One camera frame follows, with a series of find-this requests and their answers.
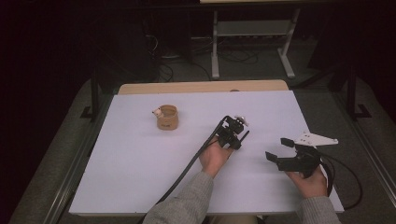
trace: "brown cup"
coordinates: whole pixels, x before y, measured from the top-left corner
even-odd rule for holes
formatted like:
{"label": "brown cup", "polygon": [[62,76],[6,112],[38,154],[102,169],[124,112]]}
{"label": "brown cup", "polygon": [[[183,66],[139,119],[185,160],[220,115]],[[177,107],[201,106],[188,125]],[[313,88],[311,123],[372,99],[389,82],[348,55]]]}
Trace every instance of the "brown cup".
{"label": "brown cup", "polygon": [[157,127],[161,130],[171,131],[177,128],[177,108],[174,105],[160,106],[163,116],[157,118]]}

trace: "white tabletop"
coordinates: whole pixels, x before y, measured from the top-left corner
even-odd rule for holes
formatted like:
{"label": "white tabletop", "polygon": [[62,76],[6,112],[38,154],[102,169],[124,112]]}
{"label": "white tabletop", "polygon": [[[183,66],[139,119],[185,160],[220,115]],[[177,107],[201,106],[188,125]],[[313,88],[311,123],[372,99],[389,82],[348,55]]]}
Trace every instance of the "white tabletop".
{"label": "white tabletop", "polygon": [[[157,128],[151,111],[160,105],[177,107],[176,130]],[[245,131],[250,134],[216,177],[208,214],[295,211],[300,193],[265,159],[265,151],[294,157],[294,150],[282,146],[279,139],[294,139],[309,131],[294,94],[238,91],[115,96],[69,212],[81,216],[147,213],[226,115],[245,116],[250,124]],[[170,197],[200,170],[197,161]],[[337,212],[344,210],[335,190],[330,198]]]}

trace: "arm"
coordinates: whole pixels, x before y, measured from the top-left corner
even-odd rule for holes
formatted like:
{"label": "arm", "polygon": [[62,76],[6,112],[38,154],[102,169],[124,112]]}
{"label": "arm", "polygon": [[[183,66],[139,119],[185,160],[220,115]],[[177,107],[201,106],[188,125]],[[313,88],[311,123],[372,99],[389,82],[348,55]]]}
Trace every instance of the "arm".
{"label": "arm", "polygon": [[202,223],[212,189],[213,178],[200,172],[177,197],[152,207],[143,223]]}
{"label": "arm", "polygon": [[200,156],[203,166],[189,184],[177,195],[152,207],[143,223],[201,224],[209,207],[213,178],[228,160],[233,150],[222,148],[215,137]]}
{"label": "arm", "polygon": [[308,178],[302,174],[286,172],[304,199],[297,210],[297,215],[304,224],[338,224],[332,202],[327,197],[327,179],[320,167]]}

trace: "human hand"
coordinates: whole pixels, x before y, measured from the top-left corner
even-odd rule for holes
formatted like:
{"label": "human hand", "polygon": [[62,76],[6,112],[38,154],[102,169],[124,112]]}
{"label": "human hand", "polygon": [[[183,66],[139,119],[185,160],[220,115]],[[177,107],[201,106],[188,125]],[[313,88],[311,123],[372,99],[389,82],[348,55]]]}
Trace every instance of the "human hand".
{"label": "human hand", "polygon": [[232,148],[223,148],[219,144],[217,136],[213,137],[209,146],[202,152],[199,160],[202,164],[202,171],[215,178],[221,167],[227,162],[233,153]]}
{"label": "human hand", "polygon": [[320,166],[308,178],[304,179],[302,173],[285,172],[293,181],[304,198],[327,196],[327,179],[320,170]]}

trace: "gray sleeve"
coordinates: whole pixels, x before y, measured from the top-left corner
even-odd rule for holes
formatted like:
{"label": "gray sleeve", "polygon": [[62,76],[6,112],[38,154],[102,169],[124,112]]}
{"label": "gray sleeve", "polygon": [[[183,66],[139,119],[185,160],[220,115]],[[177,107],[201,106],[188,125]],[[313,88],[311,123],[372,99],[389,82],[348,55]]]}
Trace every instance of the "gray sleeve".
{"label": "gray sleeve", "polygon": [[334,212],[332,202],[325,196],[304,199],[297,210],[297,215],[304,224],[341,223]]}
{"label": "gray sleeve", "polygon": [[170,200],[158,203],[147,213],[148,223],[197,223],[204,221],[213,190],[213,179],[200,172]]}

